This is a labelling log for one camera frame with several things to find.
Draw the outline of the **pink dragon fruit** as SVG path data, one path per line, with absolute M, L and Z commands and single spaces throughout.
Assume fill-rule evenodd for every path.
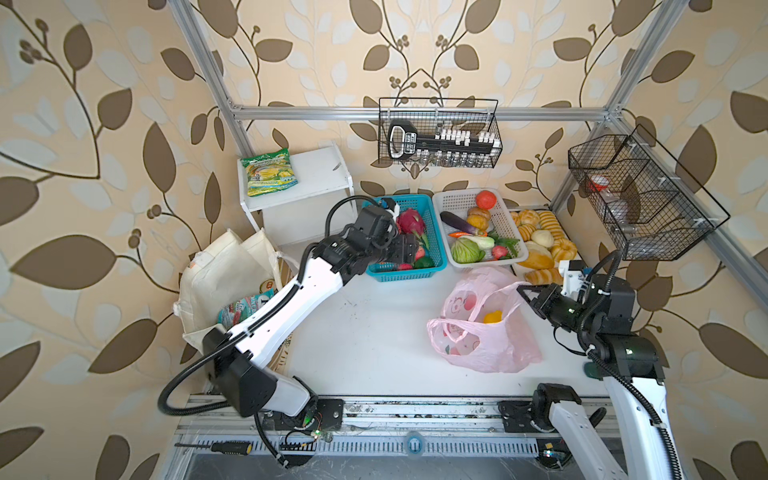
M 408 208 L 402 211 L 396 222 L 401 233 L 413 234 L 425 249 L 429 248 L 426 223 L 416 210 Z

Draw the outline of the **yellow pear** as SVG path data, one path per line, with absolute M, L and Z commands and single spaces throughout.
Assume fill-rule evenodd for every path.
M 497 324 L 503 320 L 503 312 L 501 310 L 492 311 L 483 317 L 484 324 Z

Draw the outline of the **teal plastic fruit basket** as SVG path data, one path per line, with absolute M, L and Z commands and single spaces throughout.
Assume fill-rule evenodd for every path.
M 366 272 L 379 282 L 428 279 L 448 265 L 445 247 L 440 239 L 439 219 L 431 198 L 422 194 L 401 194 L 377 197 L 393 200 L 399 208 L 397 218 L 401 235 L 392 243 L 405 247 L 406 255 L 395 260 L 371 264 Z

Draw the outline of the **pink plastic grocery bag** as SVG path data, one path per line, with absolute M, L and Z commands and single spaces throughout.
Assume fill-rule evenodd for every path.
M 448 363 L 481 373 L 517 373 L 543 360 L 517 292 L 523 282 L 508 268 L 480 267 L 461 277 L 440 315 L 426 324 L 434 351 Z M 503 312 L 497 324 L 483 317 Z

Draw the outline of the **cream canvas tote bag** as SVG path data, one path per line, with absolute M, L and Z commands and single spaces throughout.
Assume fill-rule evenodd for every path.
M 173 305 L 184 341 L 202 352 L 203 338 L 221 309 L 258 293 L 268 280 L 282 289 L 291 270 L 281 257 L 263 230 L 245 240 L 227 230 L 196 253 L 182 273 L 179 299 Z

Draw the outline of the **teal red snack bag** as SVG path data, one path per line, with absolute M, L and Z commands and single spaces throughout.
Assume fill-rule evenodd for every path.
M 276 293 L 276 289 L 270 289 L 256 295 L 244 297 L 223 307 L 217 313 L 217 323 L 221 324 L 225 329 L 232 328 L 252 316 Z

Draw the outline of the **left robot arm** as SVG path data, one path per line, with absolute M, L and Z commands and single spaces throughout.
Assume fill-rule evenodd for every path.
M 203 356 L 177 374 L 161 391 L 157 406 L 168 416 L 191 416 L 234 408 L 244 417 L 274 411 L 289 417 L 307 415 L 312 392 L 298 378 L 273 372 L 268 364 L 287 337 L 327 298 L 375 263 L 412 261 L 419 242 L 397 226 L 400 207 L 385 196 L 362 196 L 364 207 L 354 223 L 339 233 L 327 232 L 304 250 L 296 276 L 265 306 L 227 331 L 214 328 L 203 341 Z M 198 407 L 170 404 L 173 391 L 205 369 L 222 400 Z

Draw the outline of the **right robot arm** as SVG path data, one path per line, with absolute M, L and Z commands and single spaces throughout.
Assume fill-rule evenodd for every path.
M 617 277 L 620 261 L 612 252 L 589 271 L 563 261 L 561 283 L 527 283 L 517 291 L 554 331 L 574 334 L 575 355 L 596 367 L 617 417 L 625 462 L 618 463 L 596 430 L 602 413 L 588 414 L 569 385 L 541 383 L 527 406 L 501 403 L 499 411 L 507 424 L 557 434 L 587 479 L 681 479 L 661 355 L 631 330 L 637 294 Z

